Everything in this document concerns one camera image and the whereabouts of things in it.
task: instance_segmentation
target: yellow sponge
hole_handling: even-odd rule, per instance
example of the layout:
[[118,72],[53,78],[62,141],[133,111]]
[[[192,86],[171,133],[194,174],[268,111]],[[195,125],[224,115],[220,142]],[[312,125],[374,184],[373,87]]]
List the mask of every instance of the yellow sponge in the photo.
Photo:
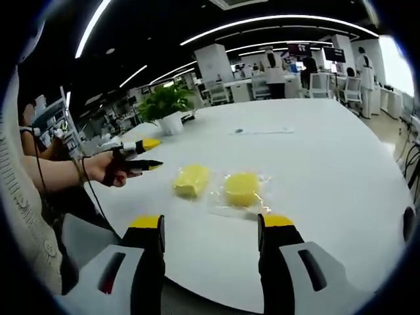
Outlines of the yellow sponge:
[[258,199],[258,177],[252,173],[240,173],[229,176],[226,179],[224,189],[229,205],[249,207]]
[[207,186],[210,178],[208,168],[199,164],[183,167],[173,186],[175,193],[184,198],[197,198]]

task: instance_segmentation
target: white flower pot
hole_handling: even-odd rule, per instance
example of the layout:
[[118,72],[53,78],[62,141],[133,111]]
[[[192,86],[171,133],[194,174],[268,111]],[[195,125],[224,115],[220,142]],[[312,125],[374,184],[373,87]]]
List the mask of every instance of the white flower pot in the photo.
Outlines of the white flower pot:
[[184,129],[179,112],[166,116],[163,119],[159,119],[157,122],[162,128],[163,134],[165,136],[178,135]]

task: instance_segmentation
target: black ceiling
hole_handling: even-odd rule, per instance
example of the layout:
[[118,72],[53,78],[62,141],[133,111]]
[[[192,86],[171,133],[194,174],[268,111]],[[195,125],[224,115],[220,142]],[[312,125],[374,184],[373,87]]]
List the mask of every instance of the black ceiling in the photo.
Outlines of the black ceiling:
[[[145,64],[148,67],[124,89],[151,80],[193,61],[196,49],[219,39],[226,50],[257,43],[285,40],[317,41],[335,31],[314,28],[269,28],[274,26],[320,26],[370,38],[368,34],[336,23],[307,19],[267,20],[243,24],[212,33],[185,46],[179,44],[218,26],[276,14],[309,14],[359,24],[377,32],[366,22],[368,15],[358,0],[269,0],[232,10],[218,8],[208,0],[113,0],[96,24],[81,58],[75,52],[86,25],[102,0],[65,1],[49,15],[41,40],[33,54],[20,66],[20,101],[40,94],[59,94],[63,85],[72,91],[70,110],[76,116],[86,100],[119,85]],[[108,49],[115,52],[106,54]],[[256,50],[244,49],[239,53]]]

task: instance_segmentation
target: air vent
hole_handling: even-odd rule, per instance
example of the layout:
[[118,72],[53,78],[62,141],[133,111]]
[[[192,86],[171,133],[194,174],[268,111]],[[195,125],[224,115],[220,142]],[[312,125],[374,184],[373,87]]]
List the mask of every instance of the air vent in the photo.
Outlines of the air vent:
[[260,2],[268,2],[268,0],[209,0],[222,10],[230,10],[243,5],[253,5]]

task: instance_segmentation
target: potted plant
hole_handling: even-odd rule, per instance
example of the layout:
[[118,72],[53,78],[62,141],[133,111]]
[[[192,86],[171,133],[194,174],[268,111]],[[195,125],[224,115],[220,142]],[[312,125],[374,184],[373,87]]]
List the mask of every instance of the potted plant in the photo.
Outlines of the potted plant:
[[159,123],[165,135],[178,134],[182,131],[178,113],[194,109],[194,105],[187,99],[187,96],[192,94],[194,92],[182,84],[156,87],[154,93],[140,105],[141,118],[154,125]]

